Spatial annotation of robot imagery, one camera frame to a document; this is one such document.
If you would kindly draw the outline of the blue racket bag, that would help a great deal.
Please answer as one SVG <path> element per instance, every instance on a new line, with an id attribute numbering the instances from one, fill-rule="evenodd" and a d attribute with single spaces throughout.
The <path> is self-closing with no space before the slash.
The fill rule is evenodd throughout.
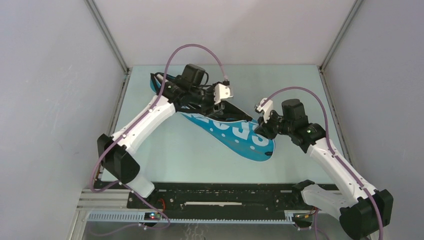
<path id="1" fill-rule="evenodd" d="M 218 83 L 201 84 L 202 77 L 167 75 L 162 72 L 151 73 L 150 87 L 158 93 L 165 85 L 163 95 L 172 103 L 176 112 L 207 131 L 215 139 L 236 154 L 256 162 L 271 158 L 275 150 L 275 141 L 254 132 L 258 122 L 234 104 L 223 100 L 225 109 L 222 115 L 205 116 L 202 107 L 208 95 L 213 93 Z"/>

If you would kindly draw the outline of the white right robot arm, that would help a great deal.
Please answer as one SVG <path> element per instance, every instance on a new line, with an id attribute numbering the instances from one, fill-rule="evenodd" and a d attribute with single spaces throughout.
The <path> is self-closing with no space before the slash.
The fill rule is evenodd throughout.
<path id="1" fill-rule="evenodd" d="M 323 189 L 311 180 L 294 185 L 291 204 L 297 209 L 314 206 L 339 220 L 344 232 L 360 240 L 390 224 L 394 198 L 366 181 L 332 145 L 326 130 L 310 123 L 299 99 L 285 100 L 278 114 L 272 100 L 263 98 L 255 107 L 261 116 L 255 133 L 273 140 L 277 135 L 291 141 L 315 160 L 339 190 Z"/>

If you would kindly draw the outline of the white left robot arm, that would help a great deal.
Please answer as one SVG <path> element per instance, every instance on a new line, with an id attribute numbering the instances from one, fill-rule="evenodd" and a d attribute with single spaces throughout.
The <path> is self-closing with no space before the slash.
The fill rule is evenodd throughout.
<path id="1" fill-rule="evenodd" d="M 112 174 L 117 183 L 139 195 L 145 208 L 158 202 L 155 185 L 142 173 L 134 159 L 147 137 L 177 112 L 215 115 L 222 112 L 224 101 L 233 96 L 228 77 L 212 84 L 202 84 L 207 71 L 188 64 L 182 74 L 171 77 L 167 72 L 150 76 L 155 95 L 148 105 L 127 125 L 112 135 L 102 134 L 97 140 L 99 165 Z"/>

